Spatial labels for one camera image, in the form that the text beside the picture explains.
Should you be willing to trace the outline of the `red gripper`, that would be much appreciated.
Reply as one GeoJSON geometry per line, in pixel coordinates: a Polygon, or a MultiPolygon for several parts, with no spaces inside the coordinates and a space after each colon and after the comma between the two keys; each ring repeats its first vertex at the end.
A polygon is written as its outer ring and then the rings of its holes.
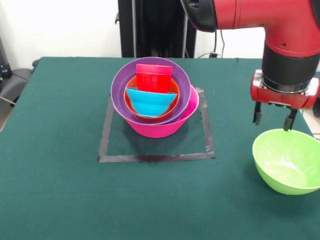
{"type": "Polygon", "coordinates": [[[261,69],[257,69],[251,80],[250,95],[255,102],[253,120],[256,125],[261,123],[262,110],[261,105],[264,104],[276,104],[285,106],[290,112],[286,116],[283,130],[290,131],[293,128],[298,109],[311,108],[316,102],[320,93],[320,80],[313,77],[310,83],[307,85],[306,90],[298,93],[283,93],[274,91],[265,85],[263,81],[263,72],[261,69]]]}

